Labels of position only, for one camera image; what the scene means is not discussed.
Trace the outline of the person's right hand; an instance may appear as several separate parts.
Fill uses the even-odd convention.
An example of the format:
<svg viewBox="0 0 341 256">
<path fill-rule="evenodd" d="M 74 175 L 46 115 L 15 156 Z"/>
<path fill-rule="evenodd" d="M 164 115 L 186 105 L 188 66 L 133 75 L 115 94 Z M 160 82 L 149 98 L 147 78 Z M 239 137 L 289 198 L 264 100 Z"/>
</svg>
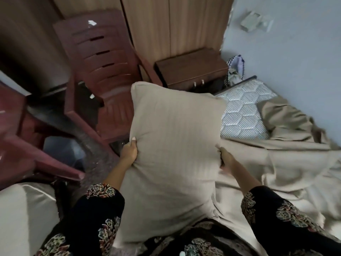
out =
<svg viewBox="0 0 341 256">
<path fill-rule="evenodd" d="M 221 166 L 220 168 L 225 172 L 230 172 L 233 170 L 237 165 L 237 160 L 234 156 L 227 151 L 226 157 L 221 157 Z"/>
</svg>

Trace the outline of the person's left hand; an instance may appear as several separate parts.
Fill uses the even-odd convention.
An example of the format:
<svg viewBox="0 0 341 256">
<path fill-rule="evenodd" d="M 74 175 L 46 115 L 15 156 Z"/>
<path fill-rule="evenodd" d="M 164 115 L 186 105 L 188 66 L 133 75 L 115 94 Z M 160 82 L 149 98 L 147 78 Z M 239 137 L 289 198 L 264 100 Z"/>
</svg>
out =
<svg viewBox="0 0 341 256">
<path fill-rule="evenodd" d="M 120 164 L 123 164 L 126 167 L 130 167 L 136 160 L 137 154 L 138 154 L 137 145 L 130 146 L 129 142 L 126 143 L 121 150 Z"/>
</svg>

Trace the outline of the beige pillow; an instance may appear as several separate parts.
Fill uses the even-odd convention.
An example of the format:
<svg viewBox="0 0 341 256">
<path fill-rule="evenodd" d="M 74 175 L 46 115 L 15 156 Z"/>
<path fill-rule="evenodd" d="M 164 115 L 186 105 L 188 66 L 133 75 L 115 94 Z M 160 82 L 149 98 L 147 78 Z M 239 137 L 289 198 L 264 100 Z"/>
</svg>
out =
<svg viewBox="0 0 341 256">
<path fill-rule="evenodd" d="M 138 155 L 120 188 L 125 207 L 117 248 L 218 216 L 212 198 L 221 159 L 215 145 L 226 101 L 143 81 L 132 85 L 131 95 L 130 138 L 137 139 Z"/>
</svg>

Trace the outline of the person's left forearm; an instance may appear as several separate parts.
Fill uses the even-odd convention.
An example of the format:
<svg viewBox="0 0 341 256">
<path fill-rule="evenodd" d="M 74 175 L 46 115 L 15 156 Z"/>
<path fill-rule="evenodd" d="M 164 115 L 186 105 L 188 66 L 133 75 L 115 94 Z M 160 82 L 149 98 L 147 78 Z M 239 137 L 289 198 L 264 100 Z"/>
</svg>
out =
<svg viewBox="0 0 341 256">
<path fill-rule="evenodd" d="M 135 160 L 130 157 L 121 158 L 112 171 L 103 181 L 116 190 L 120 190 L 126 171 L 132 166 Z"/>
</svg>

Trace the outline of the person's right forearm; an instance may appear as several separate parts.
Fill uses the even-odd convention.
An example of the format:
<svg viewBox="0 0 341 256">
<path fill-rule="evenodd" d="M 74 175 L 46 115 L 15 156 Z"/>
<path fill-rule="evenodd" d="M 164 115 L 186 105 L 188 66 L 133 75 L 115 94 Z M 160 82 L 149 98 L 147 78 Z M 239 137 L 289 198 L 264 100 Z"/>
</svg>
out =
<svg viewBox="0 0 341 256">
<path fill-rule="evenodd" d="M 238 161 L 234 160 L 229 164 L 228 168 L 231 175 L 236 179 L 244 196 L 253 188 L 262 186 L 261 182 L 255 179 Z"/>
</svg>

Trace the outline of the grey hexagon quilted mattress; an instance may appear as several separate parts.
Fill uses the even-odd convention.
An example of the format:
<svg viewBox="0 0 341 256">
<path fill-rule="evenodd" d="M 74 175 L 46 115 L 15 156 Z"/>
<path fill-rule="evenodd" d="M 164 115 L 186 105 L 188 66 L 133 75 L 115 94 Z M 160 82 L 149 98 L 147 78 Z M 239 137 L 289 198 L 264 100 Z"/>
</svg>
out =
<svg viewBox="0 0 341 256">
<path fill-rule="evenodd" d="M 269 139 L 257 104 L 277 96 L 262 81 L 251 79 L 215 95 L 227 107 L 222 116 L 221 138 Z"/>
</svg>

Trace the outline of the beige bed sheet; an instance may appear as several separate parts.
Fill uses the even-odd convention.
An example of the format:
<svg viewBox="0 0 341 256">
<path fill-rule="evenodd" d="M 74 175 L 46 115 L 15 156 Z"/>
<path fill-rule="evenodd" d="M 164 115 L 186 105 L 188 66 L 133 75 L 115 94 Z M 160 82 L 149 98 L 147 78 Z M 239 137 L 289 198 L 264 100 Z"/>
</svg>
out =
<svg viewBox="0 0 341 256">
<path fill-rule="evenodd" d="M 261 186 L 244 196 L 220 173 L 213 200 L 220 222 L 257 256 L 341 256 L 341 148 L 281 97 L 258 109 L 268 139 L 221 145 Z"/>
</svg>

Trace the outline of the brown plastic slatted chair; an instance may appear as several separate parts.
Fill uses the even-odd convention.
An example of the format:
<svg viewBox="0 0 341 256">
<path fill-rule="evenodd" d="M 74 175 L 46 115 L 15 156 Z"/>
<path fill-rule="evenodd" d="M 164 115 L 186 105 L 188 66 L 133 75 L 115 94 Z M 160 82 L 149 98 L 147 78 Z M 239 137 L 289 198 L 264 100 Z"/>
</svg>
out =
<svg viewBox="0 0 341 256">
<path fill-rule="evenodd" d="M 106 150 L 110 143 L 129 137 L 134 116 L 131 86 L 142 80 L 141 66 L 151 83 L 163 86 L 152 65 L 130 41 L 123 12 L 92 11 L 58 21 L 53 28 L 69 59 L 71 76 L 66 85 L 64 114 Z M 82 112 L 79 82 L 102 105 L 92 124 Z"/>
</svg>

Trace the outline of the striped cloth bag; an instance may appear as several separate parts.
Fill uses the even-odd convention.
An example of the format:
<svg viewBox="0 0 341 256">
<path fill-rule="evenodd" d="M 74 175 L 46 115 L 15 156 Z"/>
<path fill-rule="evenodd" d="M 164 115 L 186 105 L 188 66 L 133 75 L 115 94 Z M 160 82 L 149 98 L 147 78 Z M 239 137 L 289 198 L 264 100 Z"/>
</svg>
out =
<svg viewBox="0 0 341 256">
<path fill-rule="evenodd" d="M 231 57 L 227 62 L 228 73 L 224 79 L 226 87 L 232 87 L 244 79 L 245 60 L 241 55 Z"/>
</svg>

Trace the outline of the brown wooden bedside cabinet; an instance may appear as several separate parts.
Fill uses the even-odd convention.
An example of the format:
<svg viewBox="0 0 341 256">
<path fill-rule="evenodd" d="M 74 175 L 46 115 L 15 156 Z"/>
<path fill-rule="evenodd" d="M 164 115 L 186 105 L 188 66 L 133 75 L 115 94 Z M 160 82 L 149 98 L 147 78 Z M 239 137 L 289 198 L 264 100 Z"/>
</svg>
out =
<svg viewBox="0 0 341 256">
<path fill-rule="evenodd" d="M 155 69 L 168 89 L 192 91 L 228 73 L 228 64 L 212 48 L 202 48 L 155 62 Z"/>
</svg>

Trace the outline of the brown wooden wardrobe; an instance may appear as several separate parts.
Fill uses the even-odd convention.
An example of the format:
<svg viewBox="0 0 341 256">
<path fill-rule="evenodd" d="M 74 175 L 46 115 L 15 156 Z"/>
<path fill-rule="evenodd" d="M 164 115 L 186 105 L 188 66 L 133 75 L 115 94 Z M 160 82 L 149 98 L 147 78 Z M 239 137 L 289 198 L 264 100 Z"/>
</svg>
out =
<svg viewBox="0 0 341 256">
<path fill-rule="evenodd" d="M 151 64 L 200 48 L 220 51 L 234 0 L 53 0 L 64 18 L 117 8 Z"/>
</svg>

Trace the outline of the cream cushion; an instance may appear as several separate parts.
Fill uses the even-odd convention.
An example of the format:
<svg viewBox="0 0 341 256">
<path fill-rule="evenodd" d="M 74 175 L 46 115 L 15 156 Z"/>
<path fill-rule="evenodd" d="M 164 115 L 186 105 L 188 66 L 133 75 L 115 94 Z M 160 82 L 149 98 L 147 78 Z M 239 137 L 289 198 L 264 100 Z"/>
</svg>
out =
<svg viewBox="0 0 341 256">
<path fill-rule="evenodd" d="M 25 182 L 0 191 L 0 256 L 33 256 L 59 222 L 55 190 Z"/>
</svg>

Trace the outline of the dark wooden table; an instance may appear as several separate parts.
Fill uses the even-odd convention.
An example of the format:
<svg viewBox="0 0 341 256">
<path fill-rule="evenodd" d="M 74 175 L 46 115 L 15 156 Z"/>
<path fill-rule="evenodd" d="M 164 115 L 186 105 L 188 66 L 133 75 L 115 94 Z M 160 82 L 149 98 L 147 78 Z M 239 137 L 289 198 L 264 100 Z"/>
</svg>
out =
<svg viewBox="0 0 341 256">
<path fill-rule="evenodd" d="M 53 29 L 53 0 L 0 0 L 0 68 L 39 95 L 66 84 L 70 66 Z"/>
</svg>

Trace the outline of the white wall switch box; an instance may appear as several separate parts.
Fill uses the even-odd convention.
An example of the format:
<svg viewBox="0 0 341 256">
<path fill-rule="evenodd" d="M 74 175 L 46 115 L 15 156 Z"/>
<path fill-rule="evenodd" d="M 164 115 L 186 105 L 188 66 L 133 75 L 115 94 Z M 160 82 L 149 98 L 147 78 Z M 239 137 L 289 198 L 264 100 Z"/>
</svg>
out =
<svg viewBox="0 0 341 256">
<path fill-rule="evenodd" d="M 240 27 L 247 33 L 257 29 L 268 33 L 271 30 L 273 23 L 274 19 L 272 17 L 262 15 L 255 11 L 249 11 L 247 16 L 241 21 Z"/>
</svg>

